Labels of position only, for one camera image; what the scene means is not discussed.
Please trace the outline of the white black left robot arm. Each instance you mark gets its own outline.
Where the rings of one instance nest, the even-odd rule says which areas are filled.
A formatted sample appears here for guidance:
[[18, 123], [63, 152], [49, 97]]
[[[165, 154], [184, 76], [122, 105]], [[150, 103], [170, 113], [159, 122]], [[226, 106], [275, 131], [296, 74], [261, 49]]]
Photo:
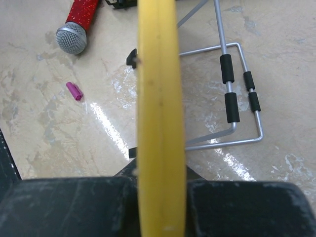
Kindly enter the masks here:
[[3, 132], [0, 130], [0, 200], [3, 200], [9, 188], [20, 180], [21, 176], [15, 165]]

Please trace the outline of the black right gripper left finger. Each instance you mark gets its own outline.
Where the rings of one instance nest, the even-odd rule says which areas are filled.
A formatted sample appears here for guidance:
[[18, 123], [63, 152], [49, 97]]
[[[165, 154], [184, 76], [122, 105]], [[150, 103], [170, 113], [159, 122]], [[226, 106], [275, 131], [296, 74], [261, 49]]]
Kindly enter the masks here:
[[127, 178], [137, 178], [138, 177], [138, 170], [137, 170], [137, 161], [134, 158], [129, 164], [127, 164], [122, 170], [120, 170], [117, 174], [114, 175], [115, 177], [124, 176]]

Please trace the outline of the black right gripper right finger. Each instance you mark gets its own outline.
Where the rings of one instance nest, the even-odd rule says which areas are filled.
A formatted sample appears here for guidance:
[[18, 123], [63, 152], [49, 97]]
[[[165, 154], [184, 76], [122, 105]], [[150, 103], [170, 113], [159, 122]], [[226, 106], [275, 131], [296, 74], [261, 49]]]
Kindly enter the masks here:
[[205, 179], [187, 166], [187, 181], [204, 181]]

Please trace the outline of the magenta marker cap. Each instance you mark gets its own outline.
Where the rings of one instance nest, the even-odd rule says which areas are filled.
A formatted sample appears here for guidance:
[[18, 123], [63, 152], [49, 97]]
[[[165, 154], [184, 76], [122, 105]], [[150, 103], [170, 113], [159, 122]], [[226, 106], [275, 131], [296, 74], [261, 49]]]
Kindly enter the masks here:
[[80, 101], [82, 99], [83, 93], [76, 84], [67, 82], [66, 87], [76, 101]]

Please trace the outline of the yellow framed whiteboard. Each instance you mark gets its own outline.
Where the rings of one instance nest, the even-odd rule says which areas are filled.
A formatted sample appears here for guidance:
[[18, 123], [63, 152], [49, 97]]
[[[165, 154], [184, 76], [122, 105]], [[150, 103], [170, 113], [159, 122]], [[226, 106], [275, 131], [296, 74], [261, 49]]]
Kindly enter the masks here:
[[139, 1], [138, 31], [141, 235], [182, 237], [186, 221], [186, 158], [175, 1]]

